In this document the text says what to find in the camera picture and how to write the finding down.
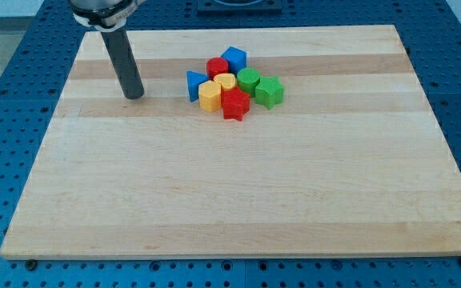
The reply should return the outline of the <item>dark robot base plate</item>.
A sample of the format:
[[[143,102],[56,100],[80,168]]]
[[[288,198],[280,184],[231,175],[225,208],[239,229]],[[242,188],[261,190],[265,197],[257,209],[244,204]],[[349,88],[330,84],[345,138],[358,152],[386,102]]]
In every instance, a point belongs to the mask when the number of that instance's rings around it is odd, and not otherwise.
[[[281,0],[196,0],[197,13],[205,15],[245,14],[254,12],[281,13]]]

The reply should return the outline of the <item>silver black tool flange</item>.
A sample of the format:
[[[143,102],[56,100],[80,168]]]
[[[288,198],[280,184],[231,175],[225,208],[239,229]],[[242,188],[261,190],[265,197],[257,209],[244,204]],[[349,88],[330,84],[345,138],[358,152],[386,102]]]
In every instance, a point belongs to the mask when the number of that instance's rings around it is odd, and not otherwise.
[[[85,27],[113,32],[142,5],[142,0],[69,0],[74,19]]]

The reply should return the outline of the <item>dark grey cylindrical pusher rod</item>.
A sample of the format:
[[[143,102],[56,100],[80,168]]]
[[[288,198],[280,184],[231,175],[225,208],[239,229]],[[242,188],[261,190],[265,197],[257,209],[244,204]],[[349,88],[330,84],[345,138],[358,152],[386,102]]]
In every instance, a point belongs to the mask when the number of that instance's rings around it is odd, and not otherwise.
[[[134,59],[126,27],[123,26],[111,32],[102,32],[102,40],[110,56],[124,97],[130,100],[141,98],[145,89]]]

